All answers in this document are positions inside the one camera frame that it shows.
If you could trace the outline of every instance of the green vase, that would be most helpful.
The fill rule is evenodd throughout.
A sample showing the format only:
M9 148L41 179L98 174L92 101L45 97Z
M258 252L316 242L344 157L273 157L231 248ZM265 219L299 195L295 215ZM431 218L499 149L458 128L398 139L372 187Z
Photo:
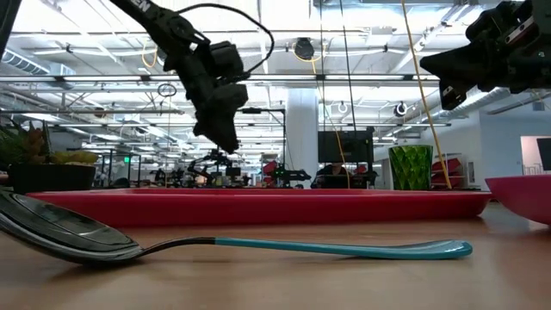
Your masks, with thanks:
M429 190L432 146L395 146L388 149L394 189Z

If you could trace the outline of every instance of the person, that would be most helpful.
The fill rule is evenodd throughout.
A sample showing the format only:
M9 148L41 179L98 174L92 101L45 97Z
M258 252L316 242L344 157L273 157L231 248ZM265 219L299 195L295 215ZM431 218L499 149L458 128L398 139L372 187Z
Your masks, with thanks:
M315 182L312 183L311 188L346 189L348 188L348 181L346 181L347 176L349 176L349 173L347 173L346 169L343 167L343 163L328 164L316 173L316 179Z
M245 173L245 175L242 177L242 179L243 179L243 186L249 186L249 182L251 181L251 177L249 177L249 175Z

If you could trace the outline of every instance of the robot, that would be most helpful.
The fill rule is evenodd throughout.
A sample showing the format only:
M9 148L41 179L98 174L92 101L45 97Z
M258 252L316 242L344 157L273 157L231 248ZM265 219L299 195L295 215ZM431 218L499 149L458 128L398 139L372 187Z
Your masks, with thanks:
M151 0L110 0L149 33L166 55L165 71L176 71L195 106L194 134L205 135L229 154L238 149L233 123L237 109L248 100L247 89L239 81L250 77L235 45L228 41L211 44L180 14L202 6L197 4L172 11ZM0 52L15 20L21 0L0 2ZM244 15L273 36L261 24ZM480 15L466 32L470 44L421 59L421 66L440 78L442 106L450 110L462 104L467 91L478 87L490 91L505 87L511 93L549 88L551 84L551 2L549 0L504 1Z
M465 33L470 43L424 57L421 67L440 78L442 108L455 109L478 87L517 94L551 85L551 2L503 1Z

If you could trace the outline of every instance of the white column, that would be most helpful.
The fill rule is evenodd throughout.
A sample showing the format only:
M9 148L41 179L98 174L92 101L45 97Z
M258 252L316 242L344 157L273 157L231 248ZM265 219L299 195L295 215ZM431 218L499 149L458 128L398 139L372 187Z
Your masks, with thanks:
M304 169L312 178L318 166L318 91L290 89L287 100L287 169ZM310 181L300 182L305 189Z

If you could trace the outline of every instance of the spoon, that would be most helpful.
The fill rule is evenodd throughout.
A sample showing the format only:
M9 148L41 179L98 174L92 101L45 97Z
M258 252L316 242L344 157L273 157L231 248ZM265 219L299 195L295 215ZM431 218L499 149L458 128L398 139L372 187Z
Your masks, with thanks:
M127 235L81 214L25 195L0 192L0 230L47 255L77 264L129 263L180 245L229 245L386 259L449 259L473 252L466 241L443 240L415 245L326 245L260 239L195 237L142 248Z

